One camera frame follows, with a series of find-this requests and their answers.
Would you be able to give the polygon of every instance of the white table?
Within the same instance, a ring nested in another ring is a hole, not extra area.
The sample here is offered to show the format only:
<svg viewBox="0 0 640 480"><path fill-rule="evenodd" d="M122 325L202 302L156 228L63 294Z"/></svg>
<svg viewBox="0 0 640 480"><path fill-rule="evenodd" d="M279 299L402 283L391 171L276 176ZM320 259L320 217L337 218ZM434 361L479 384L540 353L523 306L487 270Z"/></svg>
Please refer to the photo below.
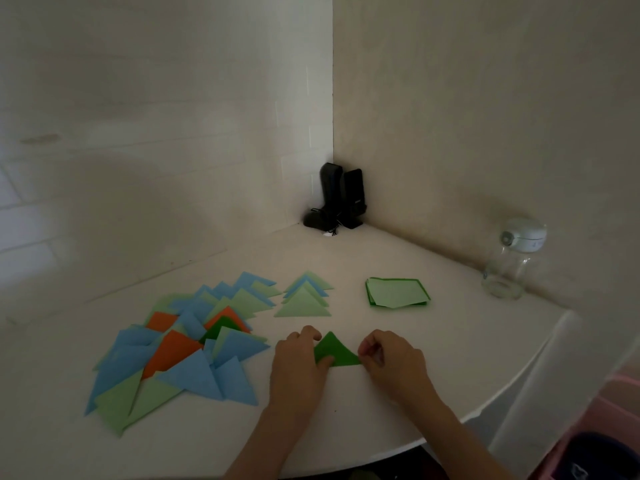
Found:
<svg viewBox="0 0 640 480"><path fill-rule="evenodd" d="M437 391L462 420L479 414L517 378L563 313L534 296L517 302L488 296L477 271L368 226L325 237L296 225L0 336L0 477L222 475L268 402L273 348L244 362L260 407L184 393L120 439L96 414L83 416L91 368L117 331L142 322L164 293L232 282L244 270L284 289L307 269L335 287L328 298L333 316L274 318L273 310L261 312L251 321L255 333L275 345L312 324L356 350L371 330L393 330L423 350ZM371 307L364 286L370 276L419 278L433 301L395 311ZM362 465L422 442L362 367L336 367L283 476Z"/></svg>

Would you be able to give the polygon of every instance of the right hand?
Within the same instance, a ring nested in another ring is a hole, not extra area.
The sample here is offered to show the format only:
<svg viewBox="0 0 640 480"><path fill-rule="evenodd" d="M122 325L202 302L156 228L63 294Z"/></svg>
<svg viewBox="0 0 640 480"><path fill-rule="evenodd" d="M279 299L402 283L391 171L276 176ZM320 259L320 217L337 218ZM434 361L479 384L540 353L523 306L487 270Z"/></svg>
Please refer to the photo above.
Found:
<svg viewBox="0 0 640 480"><path fill-rule="evenodd" d="M440 402L422 351L392 331L372 331L360 344L358 357L373 383L405 412Z"/></svg>

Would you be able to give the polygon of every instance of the finger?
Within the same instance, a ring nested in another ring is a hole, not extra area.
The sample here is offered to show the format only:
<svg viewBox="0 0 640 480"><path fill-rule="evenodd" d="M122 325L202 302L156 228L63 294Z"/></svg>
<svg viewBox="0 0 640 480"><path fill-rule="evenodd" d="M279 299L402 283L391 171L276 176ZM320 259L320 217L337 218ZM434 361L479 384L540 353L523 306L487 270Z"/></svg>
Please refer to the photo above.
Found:
<svg viewBox="0 0 640 480"><path fill-rule="evenodd" d="M370 334L368 334L360 346L358 347L358 355L366 355L369 353L369 349L375 344L380 344L384 346L383 341L385 341L384 334L386 332L382 330L375 329Z"/></svg>
<svg viewBox="0 0 640 480"><path fill-rule="evenodd" d="M305 339L309 337L310 339L313 339L313 340L320 340L322 339L322 333L317 331L311 325L305 325L302 331L300 332L300 337Z"/></svg>
<svg viewBox="0 0 640 480"><path fill-rule="evenodd" d="M322 357L320 362L317 363L318 371L320 371L323 377L326 377L327 372L329 372L329 367L331 367L334 360L331 355L327 355L326 357Z"/></svg>
<svg viewBox="0 0 640 480"><path fill-rule="evenodd" d="M367 370L370 376L377 374L380 370L380 366L373 357L370 357L368 355L361 355L358 358L360 359L360 361L364 365L364 368Z"/></svg>

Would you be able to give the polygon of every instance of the stack of paper squares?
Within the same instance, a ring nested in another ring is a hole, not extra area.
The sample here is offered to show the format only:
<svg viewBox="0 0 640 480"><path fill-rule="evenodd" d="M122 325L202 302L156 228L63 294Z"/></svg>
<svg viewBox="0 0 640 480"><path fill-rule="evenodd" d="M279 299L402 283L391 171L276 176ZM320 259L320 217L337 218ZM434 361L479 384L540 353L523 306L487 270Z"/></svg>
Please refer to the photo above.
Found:
<svg viewBox="0 0 640 480"><path fill-rule="evenodd" d="M333 287L316 273L307 271L285 290L282 307L275 317L330 317L324 298Z"/></svg>
<svg viewBox="0 0 640 480"><path fill-rule="evenodd" d="M369 278L365 282L365 288L371 306L426 306L431 300L422 283L415 279Z"/></svg>
<svg viewBox="0 0 640 480"><path fill-rule="evenodd" d="M247 320L282 294L275 282L244 272L229 285L160 298L142 325L121 330L93 370L85 414L96 410L121 435L183 391L258 405L241 362L266 349Z"/></svg>

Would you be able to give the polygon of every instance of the pink container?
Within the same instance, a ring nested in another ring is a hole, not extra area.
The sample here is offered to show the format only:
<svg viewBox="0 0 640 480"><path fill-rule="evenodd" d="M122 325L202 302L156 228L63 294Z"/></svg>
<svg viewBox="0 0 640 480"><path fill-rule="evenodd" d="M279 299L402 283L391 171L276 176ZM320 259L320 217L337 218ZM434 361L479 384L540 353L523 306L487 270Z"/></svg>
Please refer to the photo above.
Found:
<svg viewBox="0 0 640 480"><path fill-rule="evenodd" d="M618 374L612 377L611 383L623 383L632 386L633 394L635 394L634 398L636 398L634 402L640 404L639 380ZM554 480L553 473L560 463L569 441L578 433L585 431L593 431L610 436L640 454L640 417L598 395L589 405L580 421L571 427L551 450L540 475L537 476L539 480Z"/></svg>

